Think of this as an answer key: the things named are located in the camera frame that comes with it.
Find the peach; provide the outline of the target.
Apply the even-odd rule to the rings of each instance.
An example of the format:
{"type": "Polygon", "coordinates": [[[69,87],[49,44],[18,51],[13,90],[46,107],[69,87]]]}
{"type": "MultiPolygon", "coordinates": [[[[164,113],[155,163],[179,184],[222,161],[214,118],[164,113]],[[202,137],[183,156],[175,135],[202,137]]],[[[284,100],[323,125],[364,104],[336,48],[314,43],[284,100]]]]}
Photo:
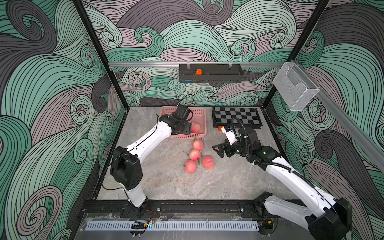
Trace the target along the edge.
{"type": "Polygon", "coordinates": [[[203,158],[203,161],[202,161],[202,164],[203,164],[203,167],[206,169],[206,170],[212,170],[215,166],[215,162],[214,162],[214,159],[210,156],[206,156],[203,158]]]}
{"type": "Polygon", "coordinates": [[[202,130],[202,127],[197,122],[191,122],[191,132],[192,133],[200,133],[202,130]]]}
{"type": "Polygon", "coordinates": [[[193,174],[196,171],[197,163],[193,160],[189,160],[185,164],[185,172],[188,174],[193,174]]]}
{"type": "Polygon", "coordinates": [[[199,150],[197,150],[197,149],[192,149],[192,150],[189,152],[189,158],[190,158],[190,160],[192,160],[192,161],[197,162],[197,161],[199,161],[199,160],[201,159],[201,157],[202,157],[202,154],[201,154],[201,152],[200,152],[199,150]]]}

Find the peach basket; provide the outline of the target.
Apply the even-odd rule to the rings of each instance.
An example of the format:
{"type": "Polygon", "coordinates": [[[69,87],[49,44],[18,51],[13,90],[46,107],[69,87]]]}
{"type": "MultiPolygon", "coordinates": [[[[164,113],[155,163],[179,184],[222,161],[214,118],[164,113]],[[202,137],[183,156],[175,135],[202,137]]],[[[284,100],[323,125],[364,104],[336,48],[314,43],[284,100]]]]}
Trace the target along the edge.
{"type": "Polygon", "coordinates": [[[193,141],[193,149],[196,149],[198,151],[202,151],[204,149],[204,143],[200,139],[194,139],[193,141]]]}

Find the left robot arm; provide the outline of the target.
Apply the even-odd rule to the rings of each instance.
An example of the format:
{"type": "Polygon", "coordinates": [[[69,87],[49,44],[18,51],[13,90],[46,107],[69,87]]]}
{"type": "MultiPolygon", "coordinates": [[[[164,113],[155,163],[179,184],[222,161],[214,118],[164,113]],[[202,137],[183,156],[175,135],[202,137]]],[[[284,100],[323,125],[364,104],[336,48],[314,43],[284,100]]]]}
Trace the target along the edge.
{"type": "Polygon", "coordinates": [[[143,192],[142,162],[163,140],[172,135],[190,135],[191,123],[171,115],[163,115],[144,136],[134,143],[114,150],[110,175],[123,188],[129,203],[137,215],[141,215],[148,205],[148,197],[143,192]]]}

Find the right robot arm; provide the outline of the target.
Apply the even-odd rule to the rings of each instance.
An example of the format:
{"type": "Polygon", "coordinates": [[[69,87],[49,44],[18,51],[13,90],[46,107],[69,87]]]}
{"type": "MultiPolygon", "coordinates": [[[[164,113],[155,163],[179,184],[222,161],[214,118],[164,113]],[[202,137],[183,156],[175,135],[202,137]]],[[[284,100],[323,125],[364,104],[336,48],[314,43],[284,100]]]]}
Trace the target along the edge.
{"type": "Polygon", "coordinates": [[[252,128],[235,130],[224,126],[223,143],[213,146],[220,156],[239,155],[260,167],[290,189],[302,202],[295,204],[264,192],[255,199],[255,211],[260,216],[275,215],[309,231],[316,240],[342,240],[352,226],[352,205],[344,198],[336,199],[295,170],[285,158],[270,146],[263,146],[252,128]]]}

